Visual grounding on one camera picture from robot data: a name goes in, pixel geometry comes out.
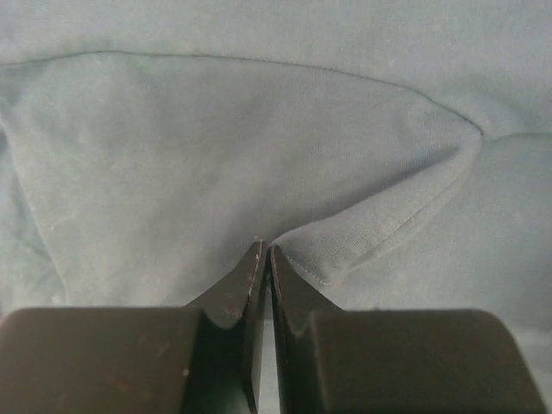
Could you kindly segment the blue-grey t-shirt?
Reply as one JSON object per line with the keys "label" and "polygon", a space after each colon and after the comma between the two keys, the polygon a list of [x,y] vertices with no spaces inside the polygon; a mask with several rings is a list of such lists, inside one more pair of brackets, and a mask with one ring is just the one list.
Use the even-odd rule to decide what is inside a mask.
{"label": "blue-grey t-shirt", "polygon": [[186,304],[256,240],[490,311],[550,400],[550,2],[2,2],[3,314]]}

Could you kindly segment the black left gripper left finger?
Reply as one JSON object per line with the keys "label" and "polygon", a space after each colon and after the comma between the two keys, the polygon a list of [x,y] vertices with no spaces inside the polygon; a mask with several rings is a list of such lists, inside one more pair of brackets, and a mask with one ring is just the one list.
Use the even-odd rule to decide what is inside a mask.
{"label": "black left gripper left finger", "polygon": [[4,413],[255,413],[267,245],[178,307],[27,308],[1,322]]}

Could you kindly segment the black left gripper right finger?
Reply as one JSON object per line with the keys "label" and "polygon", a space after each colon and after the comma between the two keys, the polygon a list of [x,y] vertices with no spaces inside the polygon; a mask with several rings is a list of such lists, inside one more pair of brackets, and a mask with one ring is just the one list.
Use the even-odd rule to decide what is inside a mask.
{"label": "black left gripper right finger", "polygon": [[270,253],[284,413],[531,413],[535,382],[510,331],[483,310],[334,305]]}

